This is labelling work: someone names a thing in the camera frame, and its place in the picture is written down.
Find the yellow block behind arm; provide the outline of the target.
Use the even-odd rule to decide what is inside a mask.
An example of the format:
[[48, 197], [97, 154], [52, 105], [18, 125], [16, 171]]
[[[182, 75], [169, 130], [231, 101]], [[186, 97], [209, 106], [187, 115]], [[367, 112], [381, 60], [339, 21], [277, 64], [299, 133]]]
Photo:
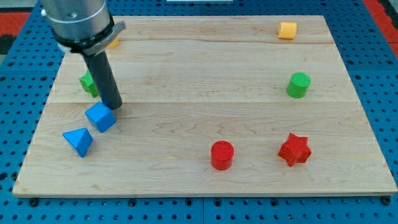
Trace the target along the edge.
[[108, 46], [108, 49], [114, 49], [115, 47], [119, 46], [119, 39], [115, 38]]

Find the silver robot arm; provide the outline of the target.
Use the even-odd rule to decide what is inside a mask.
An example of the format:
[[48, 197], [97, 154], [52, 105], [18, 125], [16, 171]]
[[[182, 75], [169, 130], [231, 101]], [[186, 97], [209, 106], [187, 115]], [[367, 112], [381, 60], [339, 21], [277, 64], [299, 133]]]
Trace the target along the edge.
[[115, 23], [106, 0], [41, 0], [42, 17], [49, 21], [56, 41], [71, 53], [94, 56], [125, 28]]

